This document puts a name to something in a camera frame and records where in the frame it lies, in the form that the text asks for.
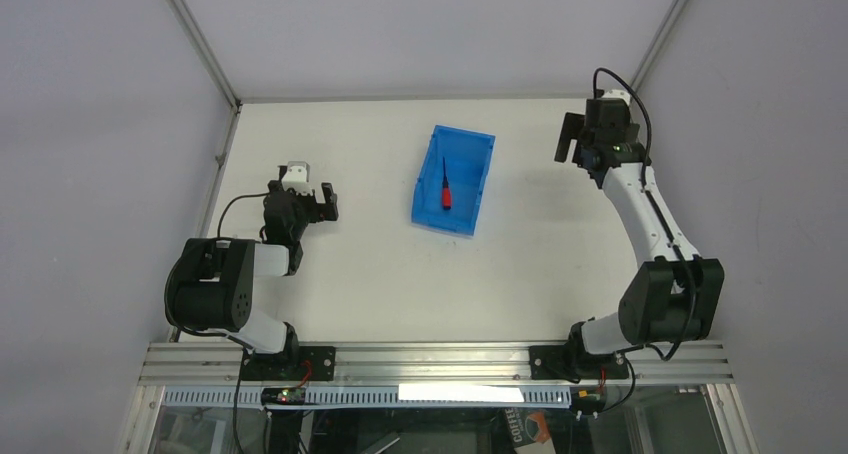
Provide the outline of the red black screwdriver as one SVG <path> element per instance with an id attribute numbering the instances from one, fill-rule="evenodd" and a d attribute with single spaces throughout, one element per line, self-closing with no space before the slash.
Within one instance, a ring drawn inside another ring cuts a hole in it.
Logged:
<path id="1" fill-rule="evenodd" d="M 449 211 L 452 209 L 452 193 L 450 189 L 450 181 L 447 173 L 447 164 L 445 158 L 442 158 L 441 207 L 445 211 Z"/>

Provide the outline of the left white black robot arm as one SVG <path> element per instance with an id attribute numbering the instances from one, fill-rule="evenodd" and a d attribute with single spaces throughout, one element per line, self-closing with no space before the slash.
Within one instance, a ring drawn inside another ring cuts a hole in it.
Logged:
<path id="1" fill-rule="evenodd" d="M 166 320 L 182 333 L 227 338 L 257 357 L 286 367 L 300 364 L 295 328 L 253 305 L 258 278 L 282 278 L 298 271 L 301 240 L 311 224 L 338 219 L 337 195 L 329 183 L 315 190 L 310 166 L 291 161 L 259 194 L 263 224 L 256 239 L 217 233 L 190 238 L 164 287 Z"/>

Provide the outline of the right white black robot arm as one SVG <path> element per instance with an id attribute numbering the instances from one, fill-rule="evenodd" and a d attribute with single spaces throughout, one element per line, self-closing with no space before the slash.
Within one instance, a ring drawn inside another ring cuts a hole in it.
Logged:
<path id="1" fill-rule="evenodd" d="M 724 271 L 683 235 L 620 99 L 334 104 L 333 339 L 526 341 L 535 379 L 706 336 Z"/>

